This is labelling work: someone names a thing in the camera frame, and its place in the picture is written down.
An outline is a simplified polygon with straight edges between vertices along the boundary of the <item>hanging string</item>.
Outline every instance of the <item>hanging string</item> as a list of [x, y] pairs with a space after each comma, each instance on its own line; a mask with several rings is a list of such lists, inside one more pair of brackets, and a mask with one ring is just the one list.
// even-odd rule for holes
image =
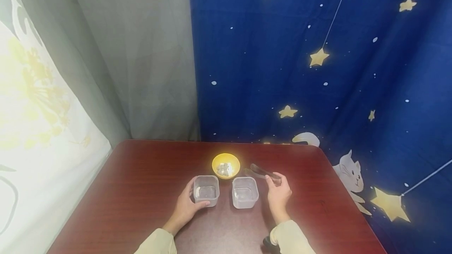
[[334, 20], [336, 19], [336, 15], [338, 14], [339, 7], [340, 7], [341, 4], [342, 4], [342, 0], [339, 1], [338, 8], [336, 9], [336, 13], [334, 14], [333, 20], [332, 20], [331, 25], [330, 25], [330, 29], [328, 29], [328, 33], [326, 34], [325, 41], [323, 42], [322, 48], [325, 46], [326, 40], [328, 38], [328, 35], [330, 34], [331, 27], [333, 26]]
[[404, 193], [402, 193], [401, 196], [405, 196], [408, 192], [412, 191], [413, 189], [417, 188], [418, 186], [420, 186], [423, 182], [425, 182], [426, 180], [430, 179], [431, 177], [433, 177], [435, 174], [437, 174], [439, 171], [441, 171], [443, 168], [447, 167], [447, 165], [449, 165], [450, 163], [452, 163], [452, 159], [447, 162], [446, 164], [442, 165], [439, 169], [437, 169], [436, 171], [432, 172], [431, 174], [429, 174], [427, 177], [425, 177], [423, 180], [421, 180], [419, 183], [417, 183], [415, 186], [413, 186], [412, 188], [408, 189], [407, 191], [405, 191]]

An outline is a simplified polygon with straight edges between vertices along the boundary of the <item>yellow bowl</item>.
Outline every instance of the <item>yellow bowl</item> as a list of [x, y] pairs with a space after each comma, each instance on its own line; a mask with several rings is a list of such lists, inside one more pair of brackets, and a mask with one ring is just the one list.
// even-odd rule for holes
[[[229, 177], [225, 177], [221, 174], [218, 174], [217, 167], [221, 163], [231, 163], [231, 166], [234, 169], [234, 173], [232, 175], [230, 175]], [[212, 160], [212, 170], [217, 175], [217, 177], [219, 177], [220, 179], [224, 179], [224, 180], [232, 179], [233, 177], [237, 176], [237, 174], [240, 171], [240, 162], [237, 159], [237, 157], [235, 157], [232, 154], [221, 153], [221, 154], [218, 154], [217, 156], [215, 156], [215, 158]]]

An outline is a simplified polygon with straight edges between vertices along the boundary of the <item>table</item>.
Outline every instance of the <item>table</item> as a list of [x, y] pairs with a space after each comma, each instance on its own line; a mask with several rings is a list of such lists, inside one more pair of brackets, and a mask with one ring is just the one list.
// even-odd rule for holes
[[[225, 152], [242, 169], [255, 163], [287, 176], [288, 212], [317, 254], [386, 253], [317, 147], [147, 140], [114, 149], [48, 253], [132, 254], [164, 225], [191, 177], [212, 174], [211, 160]], [[176, 236], [179, 254], [267, 253], [262, 239], [274, 222], [264, 180], [257, 180], [255, 207], [242, 210], [232, 205], [231, 182], [220, 180], [217, 206], [201, 210]]]

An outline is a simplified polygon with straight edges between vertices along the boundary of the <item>clear plastic container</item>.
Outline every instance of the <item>clear plastic container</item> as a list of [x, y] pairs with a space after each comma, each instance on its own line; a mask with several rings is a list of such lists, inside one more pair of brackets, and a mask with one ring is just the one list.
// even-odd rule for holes
[[239, 177], [232, 181], [232, 203], [237, 209], [250, 209], [259, 199], [256, 180], [252, 177]]
[[195, 203], [210, 201], [208, 207], [214, 207], [220, 196], [220, 185], [216, 176], [197, 176], [193, 184]]

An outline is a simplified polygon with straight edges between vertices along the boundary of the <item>gray curtain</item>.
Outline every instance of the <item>gray curtain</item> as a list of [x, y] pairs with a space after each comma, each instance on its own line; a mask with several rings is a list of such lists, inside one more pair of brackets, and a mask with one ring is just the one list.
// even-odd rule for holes
[[199, 140], [190, 0], [22, 0], [61, 75], [114, 147]]
[[133, 138], [197, 140], [190, 0], [78, 0]]

